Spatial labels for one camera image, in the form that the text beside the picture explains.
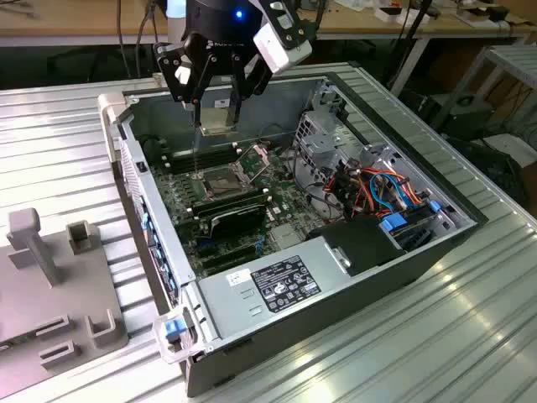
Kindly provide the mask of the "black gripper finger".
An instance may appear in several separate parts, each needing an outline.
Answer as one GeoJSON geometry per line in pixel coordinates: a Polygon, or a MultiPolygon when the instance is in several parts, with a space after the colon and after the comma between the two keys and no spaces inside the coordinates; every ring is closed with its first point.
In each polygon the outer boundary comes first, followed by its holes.
{"type": "Polygon", "coordinates": [[[201,99],[212,78],[212,53],[206,45],[206,40],[154,45],[156,61],[173,100],[193,111],[195,126],[201,126],[201,99]]]}
{"type": "Polygon", "coordinates": [[[254,56],[255,63],[248,75],[245,73],[245,64],[241,56],[232,54],[232,92],[230,95],[230,110],[228,112],[228,122],[237,124],[240,119],[242,102],[252,95],[261,95],[269,80],[272,78],[272,71],[263,58],[254,56]]]}

